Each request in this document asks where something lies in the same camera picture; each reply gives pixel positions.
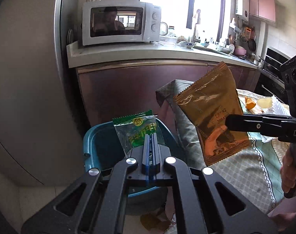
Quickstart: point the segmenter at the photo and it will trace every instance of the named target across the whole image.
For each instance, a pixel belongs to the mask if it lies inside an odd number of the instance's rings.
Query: white countertop
[[[85,65],[136,59],[183,59],[225,62],[232,65],[257,69],[257,66],[227,54],[188,49],[178,45],[158,43],[112,43],[79,47],[78,42],[67,46],[69,68]]]

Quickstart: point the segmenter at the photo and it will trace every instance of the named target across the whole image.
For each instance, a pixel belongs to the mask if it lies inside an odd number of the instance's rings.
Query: white water heater
[[[249,21],[249,0],[236,0],[236,15],[245,22]]]

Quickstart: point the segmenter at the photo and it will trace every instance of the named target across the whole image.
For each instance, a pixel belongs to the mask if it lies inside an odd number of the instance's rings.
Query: orange foil packet
[[[230,131],[225,126],[229,114],[243,115],[236,83],[226,63],[221,62],[174,101],[196,126],[207,166],[250,145],[246,132]]]

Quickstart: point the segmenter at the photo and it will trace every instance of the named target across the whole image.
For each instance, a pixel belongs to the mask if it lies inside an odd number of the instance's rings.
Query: green plastic wrapper
[[[162,132],[152,110],[113,119],[113,125],[126,156],[132,148],[144,145],[145,134],[157,133],[158,144],[164,145]]]

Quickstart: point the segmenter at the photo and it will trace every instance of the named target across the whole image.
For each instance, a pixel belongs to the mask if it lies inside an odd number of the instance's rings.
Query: pink pot
[[[235,51],[234,51],[234,55],[242,55],[242,56],[245,56],[247,53],[247,51],[245,49],[238,49],[238,48],[235,48]]]

